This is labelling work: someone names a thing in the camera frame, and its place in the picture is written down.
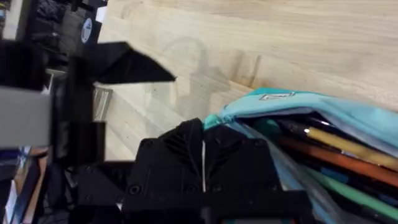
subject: wood grain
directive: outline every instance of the wood grain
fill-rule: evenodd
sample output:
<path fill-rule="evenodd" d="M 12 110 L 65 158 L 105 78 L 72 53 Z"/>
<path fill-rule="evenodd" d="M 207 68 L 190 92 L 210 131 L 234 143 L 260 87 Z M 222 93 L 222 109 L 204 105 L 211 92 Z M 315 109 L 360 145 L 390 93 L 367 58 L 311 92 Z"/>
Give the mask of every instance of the wood grain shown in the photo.
<path fill-rule="evenodd" d="M 397 11 L 395 0 L 110 0 L 99 41 L 128 41 L 177 81 L 110 87 L 109 125 L 134 151 L 261 86 L 398 111 Z"/>

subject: screw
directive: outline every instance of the screw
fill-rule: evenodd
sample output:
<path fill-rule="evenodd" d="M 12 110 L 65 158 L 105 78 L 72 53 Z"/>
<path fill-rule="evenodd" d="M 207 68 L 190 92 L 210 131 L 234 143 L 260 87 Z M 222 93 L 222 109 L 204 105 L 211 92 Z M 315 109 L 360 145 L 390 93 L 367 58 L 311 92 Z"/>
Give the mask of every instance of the screw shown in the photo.
<path fill-rule="evenodd" d="M 87 202 L 90 202 L 90 201 L 91 201 L 91 196 L 90 196 L 90 195 L 87 195 L 87 196 L 85 197 L 85 199 L 86 199 Z"/>
<path fill-rule="evenodd" d="M 211 191 L 215 192 L 220 192 L 221 191 L 221 186 L 216 184 L 214 186 L 212 186 Z"/>
<path fill-rule="evenodd" d="M 141 191 L 141 187 L 138 186 L 138 185 L 133 185 L 133 186 L 131 186 L 130 189 L 129 189 L 129 193 L 130 193 L 131 195 L 136 195 L 136 194 L 138 194 L 140 191 Z"/>
<path fill-rule="evenodd" d="M 271 185 L 268 187 L 268 189 L 269 189 L 271 192 L 276 192 L 276 191 L 278 190 L 278 186 L 276 186 L 276 184 L 271 184 Z"/>
<path fill-rule="evenodd" d="M 117 201 L 118 203 L 122 203 L 122 202 L 123 202 L 123 196 L 121 196 L 121 195 L 117 196 L 117 197 L 116 197 L 116 201 Z"/>
<path fill-rule="evenodd" d="M 146 146 L 146 147 L 151 147 L 153 144 L 154 144 L 154 142 L 153 142 L 152 140 L 147 140 L 147 141 L 145 142 L 145 146 Z"/>
<path fill-rule="evenodd" d="M 185 187 L 185 191 L 187 191 L 187 192 L 195 192 L 195 191 L 197 191 L 197 187 L 195 185 L 187 185 Z"/>
<path fill-rule="evenodd" d="M 264 144 L 263 140 L 260 139 L 254 142 L 255 146 L 262 146 L 263 144 Z"/>

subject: yellow pencil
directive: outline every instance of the yellow pencil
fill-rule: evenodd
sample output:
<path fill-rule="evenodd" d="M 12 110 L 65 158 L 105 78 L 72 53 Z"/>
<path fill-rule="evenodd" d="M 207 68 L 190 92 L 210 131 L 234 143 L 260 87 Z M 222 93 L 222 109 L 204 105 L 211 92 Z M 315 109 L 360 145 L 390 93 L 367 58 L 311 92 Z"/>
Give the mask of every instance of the yellow pencil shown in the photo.
<path fill-rule="evenodd" d="M 352 153 L 364 161 L 368 161 L 373 164 L 379 164 L 398 171 L 398 159 L 395 157 L 375 151 L 361 144 L 343 139 L 335 134 L 330 134 L 314 127 L 304 126 L 293 121 L 280 121 L 280 123 L 283 124 L 285 128 L 289 129 L 289 131 L 292 131 L 296 134 L 304 134 L 309 138 L 333 146 L 344 152 Z"/>

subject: teal pouch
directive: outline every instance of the teal pouch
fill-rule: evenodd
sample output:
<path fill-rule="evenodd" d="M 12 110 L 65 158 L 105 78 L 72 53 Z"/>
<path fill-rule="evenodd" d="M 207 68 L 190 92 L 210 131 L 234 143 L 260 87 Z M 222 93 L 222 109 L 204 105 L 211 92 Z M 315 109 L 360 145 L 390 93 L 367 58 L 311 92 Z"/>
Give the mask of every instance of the teal pouch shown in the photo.
<path fill-rule="evenodd" d="M 318 113 L 339 130 L 366 144 L 398 157 L 398 114 L 355 101 L 307 91 L 260 88 L 226 105 L 219 114 L 207 117 L 205 128 L 226 125 L 249 138 L 268 142 L 280 181 L 286 189 L 305 189 L 313 204 L 314 215 L 325 223 L 352 223 L 352 217 L 342 211 L 328 193 L 288 155 L 281 151 L 264 133 L 242 122 L 245 118 L 264 118 L 272 115 Z"/>

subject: wooden table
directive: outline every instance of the wooden table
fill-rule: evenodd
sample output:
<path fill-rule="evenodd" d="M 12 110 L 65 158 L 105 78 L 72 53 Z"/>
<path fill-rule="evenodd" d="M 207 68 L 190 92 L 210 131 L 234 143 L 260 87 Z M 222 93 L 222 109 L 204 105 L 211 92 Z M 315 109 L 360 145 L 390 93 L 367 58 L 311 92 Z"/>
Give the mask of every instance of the wooden table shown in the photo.
<path fill-rule="evenodd" d="M 112 87 L 108 157 L 260 86 L 398 111 L 397 12 L 396 0 L 109 0 L 99 40 L 126 40 L 178 78 Z"/>

